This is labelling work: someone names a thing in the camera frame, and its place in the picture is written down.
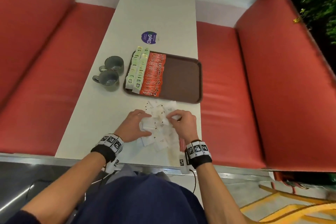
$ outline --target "mug handle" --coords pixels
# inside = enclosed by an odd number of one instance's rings
[[[92,77],[92,80],[93,80],[94,82],[99,83],[99,77],[98,77],[98,75],[94,75],[94,76]]]
[[[106,70],[108,70],[108,69],[106,68],[106,66],[100,66],[100,67],[99,67],[99,72],[103,72],[103,71],[106,71]]]

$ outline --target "left hand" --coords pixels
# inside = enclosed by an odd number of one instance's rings
[[[135,141],[140,137],[150,136],[151,132],[141,131],[139,128],[140,121],[145,117],[151,117],[151,115],[138,109],[130,112],[114,134],[121,137],[125,143]]]

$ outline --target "forearm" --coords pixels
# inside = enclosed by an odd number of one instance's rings
[[[92,152],[33,198],[22,210],[41,224],[62,224],[105,165],[105,158]]]
[[[209,224],[246,224],[243,214],[212,163],[202,164],[196,171]]]

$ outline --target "white table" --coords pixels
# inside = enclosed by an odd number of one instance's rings
[[[157,33],[156,44],[146,44],[141,35]],[[58,147],[56,158],[82,159],[106,133],[113,133],[127,114],[144,109],[147,97],[126,94],[122,88],[132,52],[137,46],[151,51],[196,58],[197,33],[195,0],[120,0],[78,99],[69,124]],[[99,66],[109,56],[118,55],[125,63],[120,88],[107,92],[92,80]],[[197,117],[201,137],[200,104],[178,103]],[[156,152],[153,145],[141,147],[136,141],[124,145],[120,154],[123,163],[179,166],[179,149]]]

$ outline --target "hand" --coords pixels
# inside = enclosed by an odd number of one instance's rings
[[[151,117],[151,115],[138,109],[130,112],[123,123],[120,124],[119,128],[116,129],[114,134],[121,137],[125,143],[135,141],[140,137],[150,136],[152,134],[151,132],[141,131],[139,128],[140,121],[145,117]]]
[[[172,116],[180,115],[181,121],[174,120]],[[185,140],[186,144],[190,144],[194,140],[198,140],[196,116],[189,111],[176,110],[167,115],[167,119],[173,125],[179,137]]]

